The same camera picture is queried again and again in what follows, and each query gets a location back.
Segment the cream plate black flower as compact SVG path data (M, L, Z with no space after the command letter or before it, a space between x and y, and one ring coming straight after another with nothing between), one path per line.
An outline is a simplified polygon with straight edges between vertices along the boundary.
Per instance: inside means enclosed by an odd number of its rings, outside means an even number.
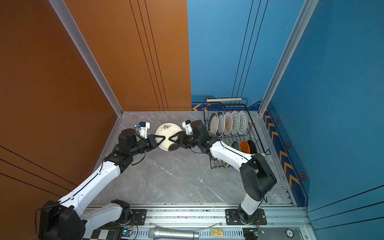
M166 140L164 140L159 145L159 148L164 150L164 151L168 151L168 152L175 151L176 147L170 147L171 142L169 141L169 137L176 134L177 132L181 132L181 131L182 131L182 129L178 125L173 124L173 123L166 123L166 124L161 125L157 129L155 135L165 136Z

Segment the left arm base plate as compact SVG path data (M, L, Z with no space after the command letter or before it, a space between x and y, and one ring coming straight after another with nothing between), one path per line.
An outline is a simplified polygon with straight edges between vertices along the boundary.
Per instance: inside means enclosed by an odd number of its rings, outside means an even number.
M124 219L120 226L143 226L145 224L147 218L147 210L146 209L133 209L130 210L128 214L128 218Z

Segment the black wire dish rack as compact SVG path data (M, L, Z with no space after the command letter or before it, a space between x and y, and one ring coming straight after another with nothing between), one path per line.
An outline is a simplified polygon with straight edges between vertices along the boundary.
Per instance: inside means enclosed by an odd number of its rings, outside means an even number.
M256 118L251 112L258 104L248 107L243 98L209 99L203 101L204 123L211 136L238 151L248 154L270 155L271 151L261 140L256 127Z

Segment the blue floral pattern plate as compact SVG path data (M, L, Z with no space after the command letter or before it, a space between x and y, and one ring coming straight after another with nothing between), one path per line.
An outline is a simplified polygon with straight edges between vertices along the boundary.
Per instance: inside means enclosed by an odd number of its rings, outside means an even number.
M238 143L237 141L234 141L234 142L232 143L231 147L232 147L233 149L236 149L237 151L240 151L240 150L241 150L241 149L240 149L240 145L239 145L239 143Z

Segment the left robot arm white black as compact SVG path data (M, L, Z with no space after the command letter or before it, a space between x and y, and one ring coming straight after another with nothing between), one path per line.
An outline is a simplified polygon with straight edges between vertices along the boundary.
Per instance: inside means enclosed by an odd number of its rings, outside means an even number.
M77 188L57 202L48 201L35 216L40 240L80 240L93 230L115 222L129 224L133 220L130 204L113 200L105 207L85 213L91 201L115 178L123 173L139 154L157 148L165 136L138 135L134 129L125 129L119 135L119 142L104 158L101 166Z

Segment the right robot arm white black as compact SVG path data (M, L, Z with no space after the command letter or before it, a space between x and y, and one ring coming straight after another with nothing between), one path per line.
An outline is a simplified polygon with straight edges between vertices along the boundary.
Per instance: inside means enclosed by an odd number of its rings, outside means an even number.
M246 154L211 135L202 121L191 122L192 133L177 132L167 137L173 145L184 149L198 147L211 160L222 160L239 171L246 195L238 207L242 224L252 225L261 216L261 204L275 186L277 178L262 154Z

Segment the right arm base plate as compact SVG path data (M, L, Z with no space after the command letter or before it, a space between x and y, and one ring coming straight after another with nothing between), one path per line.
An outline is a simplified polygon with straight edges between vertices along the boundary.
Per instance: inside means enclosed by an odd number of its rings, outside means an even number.
M257 209L252 215L239 209L226 209L227 225L267 225L267 218L263 209Z

